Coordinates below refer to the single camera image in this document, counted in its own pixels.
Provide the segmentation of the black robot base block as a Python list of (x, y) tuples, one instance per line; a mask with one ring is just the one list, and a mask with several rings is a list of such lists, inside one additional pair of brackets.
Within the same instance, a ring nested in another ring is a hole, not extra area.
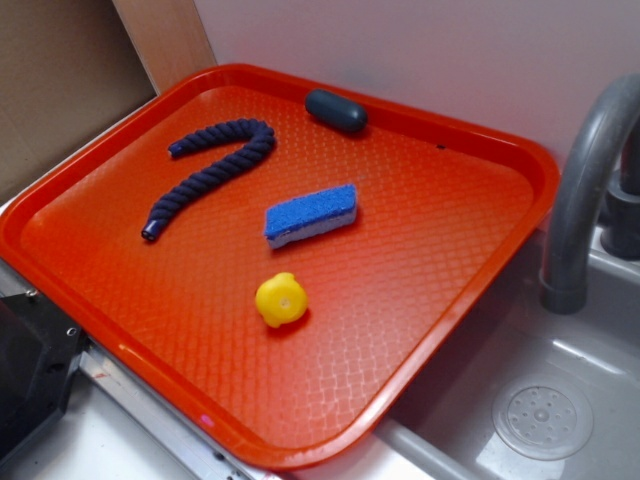
[(66, 413), (83, 329), (35, 289), (1, 299), (1, 464)]

